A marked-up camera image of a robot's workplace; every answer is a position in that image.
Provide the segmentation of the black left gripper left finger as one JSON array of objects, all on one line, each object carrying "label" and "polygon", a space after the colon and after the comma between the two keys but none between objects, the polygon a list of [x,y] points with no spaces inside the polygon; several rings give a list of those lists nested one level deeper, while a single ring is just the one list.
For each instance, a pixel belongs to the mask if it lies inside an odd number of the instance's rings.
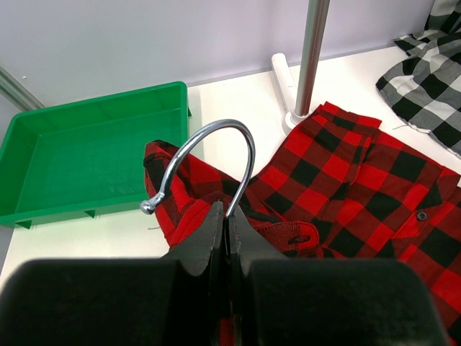
[{"label": "black left gripper left finger", "polygon": [[1,293],[3,345],[216,345],[223,205],[160,258],[35,259]]}]

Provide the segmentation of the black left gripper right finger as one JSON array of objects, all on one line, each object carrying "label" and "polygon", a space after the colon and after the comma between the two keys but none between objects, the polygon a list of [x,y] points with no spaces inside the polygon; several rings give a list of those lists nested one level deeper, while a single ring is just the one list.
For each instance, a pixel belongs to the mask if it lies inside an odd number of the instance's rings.
[{"label": "black left gripper right finger", "polygon": [[290,259],[227,220],[237,345],[448,345],[419,276],[394,259]]}]

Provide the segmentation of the red black plaid shirt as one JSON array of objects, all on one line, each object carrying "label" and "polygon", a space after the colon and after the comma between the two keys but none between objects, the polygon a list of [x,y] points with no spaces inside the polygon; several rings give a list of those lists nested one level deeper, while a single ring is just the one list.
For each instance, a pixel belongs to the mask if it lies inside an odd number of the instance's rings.
[{"label": "red black plaid shirt", "polygon": [[460,343],[459,175],[330,103],[288,135],[241,199],[289,257],[392,258],[427,284]]}]

